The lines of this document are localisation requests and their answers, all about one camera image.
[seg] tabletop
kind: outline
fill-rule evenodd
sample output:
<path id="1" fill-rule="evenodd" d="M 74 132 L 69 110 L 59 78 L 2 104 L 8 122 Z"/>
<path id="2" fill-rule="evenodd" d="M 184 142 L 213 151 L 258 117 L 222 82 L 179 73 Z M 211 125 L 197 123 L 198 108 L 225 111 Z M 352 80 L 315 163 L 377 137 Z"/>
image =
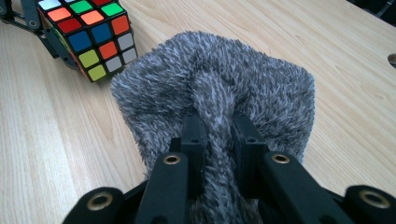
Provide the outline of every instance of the tabletop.
<path id="1" fill-rule="evenodd" d="M 344 0 L 120 0 L 139 55 L 183 31 L 240 39 L 316 81 L 304 167 L 344 194 L 396 195 L 396 28 Z M 110 91 L 52 59 L 38 38 L 0 22 L 0 223 L 60 223 L 86 192 L 144 179 Z"/>

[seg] wood grain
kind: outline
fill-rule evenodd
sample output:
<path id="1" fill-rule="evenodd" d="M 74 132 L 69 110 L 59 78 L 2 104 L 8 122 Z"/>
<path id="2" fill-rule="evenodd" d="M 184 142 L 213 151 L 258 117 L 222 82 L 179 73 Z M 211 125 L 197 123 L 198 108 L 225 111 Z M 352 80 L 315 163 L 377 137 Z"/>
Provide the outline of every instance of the wood grain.
<path id="1" fill-rule="evenodd" d="M 305 168 L 343 194 L 366 184 L 396 195 L 396 29 L 343 0 L 126 1 L 139 55 L 183 31 L 238 38 L 316 80 Z M 143 178 L 109 89 L 0 23 L 0 223 L 60 223 L 84 193 Z"/>

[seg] fluffy gray fabric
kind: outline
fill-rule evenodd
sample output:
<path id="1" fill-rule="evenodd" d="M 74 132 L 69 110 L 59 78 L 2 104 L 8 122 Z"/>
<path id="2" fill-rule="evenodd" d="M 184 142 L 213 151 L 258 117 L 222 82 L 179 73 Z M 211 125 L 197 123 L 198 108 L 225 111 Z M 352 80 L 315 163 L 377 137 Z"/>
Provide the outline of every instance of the fluffy gray fabric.
<path id="1" fill-rule="evenodd" d="M 114 77 L 112 92 L 134 134 L 149 177 L 156 158 L 180 137 L 195 108 L 210 143 L 205 192 L 191 202 L 193 223 L 261 223 L 257 202 L 235 179 L 232 115 L 246 113 L 271 150 L 299 161 L 314 121 L 314 79 L 302 67 L 238 40 L 187 32 L 135 60 Z"/>

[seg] rubik's cube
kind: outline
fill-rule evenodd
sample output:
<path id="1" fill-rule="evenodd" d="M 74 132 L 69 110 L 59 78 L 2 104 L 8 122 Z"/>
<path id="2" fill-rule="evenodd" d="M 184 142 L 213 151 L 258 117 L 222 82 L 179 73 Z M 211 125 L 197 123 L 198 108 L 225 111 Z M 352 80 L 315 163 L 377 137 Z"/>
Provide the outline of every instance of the rubik's cube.
<path id="1" fill-rule="evenodd" d="M 91 82 L 137 57 L 128 14 L 117 1 L 43 0 L 37 7 Z"/>

